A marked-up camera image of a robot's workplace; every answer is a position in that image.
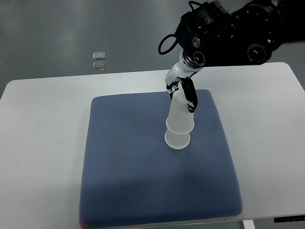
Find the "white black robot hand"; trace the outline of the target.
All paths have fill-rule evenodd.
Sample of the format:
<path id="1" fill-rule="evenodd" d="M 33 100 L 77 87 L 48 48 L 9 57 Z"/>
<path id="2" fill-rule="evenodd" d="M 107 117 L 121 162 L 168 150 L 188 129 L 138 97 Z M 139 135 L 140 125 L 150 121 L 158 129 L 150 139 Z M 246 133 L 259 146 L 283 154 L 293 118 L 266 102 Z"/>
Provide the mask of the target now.
<path id="1" fill-rule="evenodd" d="M 183 79 L 182 88 L 190 113 L 194 113 L 198 105 L 195 86 L 190 77 L 202 69 L 202 67 L 189 65 L 185 61 L 179 61 L 169 70 L 165 77 L 166 89 L 170 99 L 172 99 L 173 94 L 179 90 L 179 81 Z"/>

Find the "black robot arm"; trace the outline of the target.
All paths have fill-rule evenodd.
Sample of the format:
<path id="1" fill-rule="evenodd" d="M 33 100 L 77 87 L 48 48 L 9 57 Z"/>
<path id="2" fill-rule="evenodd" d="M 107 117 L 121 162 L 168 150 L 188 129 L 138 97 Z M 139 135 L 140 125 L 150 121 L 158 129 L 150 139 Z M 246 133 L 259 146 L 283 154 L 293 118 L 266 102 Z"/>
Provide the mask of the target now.
<path id="1" fill-rule="evenodd" d="M 170 96 L 183 89 L 190 113 L 198 105 L 191 77 L 201 69 L 261 65 L 281 45 L 305 39 L 302 0 L 253 0 L 233 13 L 216 0 L 189 5 L 172 34 L 182 50 L 165 83 Z"/>

